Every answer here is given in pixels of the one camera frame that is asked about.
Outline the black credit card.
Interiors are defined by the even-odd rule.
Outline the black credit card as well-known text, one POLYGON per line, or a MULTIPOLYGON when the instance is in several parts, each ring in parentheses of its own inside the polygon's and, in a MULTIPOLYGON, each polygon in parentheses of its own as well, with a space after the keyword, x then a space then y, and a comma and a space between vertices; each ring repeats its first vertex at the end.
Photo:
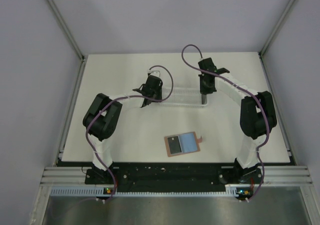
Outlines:
POLYGON ((167 141, 168 141, 169 152, 171 155, 180 154, 182 152, 180 139, 177 135, 168 137, 167 141))

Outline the brown leather card holder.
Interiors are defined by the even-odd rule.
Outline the brown leather card holder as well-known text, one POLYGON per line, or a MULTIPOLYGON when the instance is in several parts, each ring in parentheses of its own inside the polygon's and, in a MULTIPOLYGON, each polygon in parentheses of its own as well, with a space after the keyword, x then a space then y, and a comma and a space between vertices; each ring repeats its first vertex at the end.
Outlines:
POLYGON ((164 143, 165 143, 165 148, 166 148, 166 152, 167 152, 168 157, 175 157, 175 156, 200 152, 201 151, 200 143, 202 143, 202 141, 203 141, 203 137, 202 136, 197 137, 197 134, 195 131, 164 137, 164 143), (169 146, 168 146, 168 137, 172 137, 172 136, 179 137, 180 146, 181 146, 181 150, 182 150, 181 153, 170 154, 169 146))

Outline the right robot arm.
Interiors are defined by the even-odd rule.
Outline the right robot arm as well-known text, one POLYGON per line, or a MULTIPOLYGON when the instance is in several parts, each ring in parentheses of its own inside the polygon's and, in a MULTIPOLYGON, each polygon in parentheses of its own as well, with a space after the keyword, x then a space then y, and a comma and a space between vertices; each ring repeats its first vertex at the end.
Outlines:
POLYGON ((220 91, 240 107, 240 128, 244 134, 240 152, 233 168, 222 168, 219 180, 223 184, 245 183, 260 175, 258 153, 277 125, 273 97, 269 91, 258 92, 234 78, 226 68, 217 68, 213 60, 203 58, 198 62, 200 93, 203 96, 220 91))

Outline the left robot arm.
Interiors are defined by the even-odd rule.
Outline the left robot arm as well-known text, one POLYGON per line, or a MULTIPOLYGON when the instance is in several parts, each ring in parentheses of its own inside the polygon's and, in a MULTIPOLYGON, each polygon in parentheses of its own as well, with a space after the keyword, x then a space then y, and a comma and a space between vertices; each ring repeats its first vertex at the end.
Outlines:
POLYGON ((152 102, 162 101, 163 81, 158 75, 149 74, 146 82, 127 95, 107 96, 99 93, 86 112, 82 124, 85 138, 93 150, 93 165, 98 169, 96 177, 102 183, 109 183, 114 176, 110 167, 114 132, 120 127, 120 120, 132 109, 142 109, 152 102))

